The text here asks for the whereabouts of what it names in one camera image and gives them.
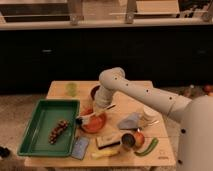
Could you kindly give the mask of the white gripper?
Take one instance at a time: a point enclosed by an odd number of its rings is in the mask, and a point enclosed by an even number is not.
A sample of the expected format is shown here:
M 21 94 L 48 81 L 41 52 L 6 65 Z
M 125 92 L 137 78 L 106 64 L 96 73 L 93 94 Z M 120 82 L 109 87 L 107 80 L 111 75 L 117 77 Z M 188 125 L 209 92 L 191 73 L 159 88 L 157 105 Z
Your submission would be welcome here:
M 94 94 L 94 107 L 96 110 L 109 106 L 113 100 L 114 91 L 100 85 Z

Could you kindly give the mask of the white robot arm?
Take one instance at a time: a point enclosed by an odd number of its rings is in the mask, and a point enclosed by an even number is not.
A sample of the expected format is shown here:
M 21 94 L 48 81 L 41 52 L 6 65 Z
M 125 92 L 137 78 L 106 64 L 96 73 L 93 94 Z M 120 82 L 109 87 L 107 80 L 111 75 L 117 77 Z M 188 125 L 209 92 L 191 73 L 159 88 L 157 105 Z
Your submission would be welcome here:
M 99 108 L 110 105 L 116 91 L 180 123 L 176 171 L 213 171 L 213 97 L 190 99 L 158 88 L 146 88 L 125 78 L 120 67 L 99 75 L 95 93 Z

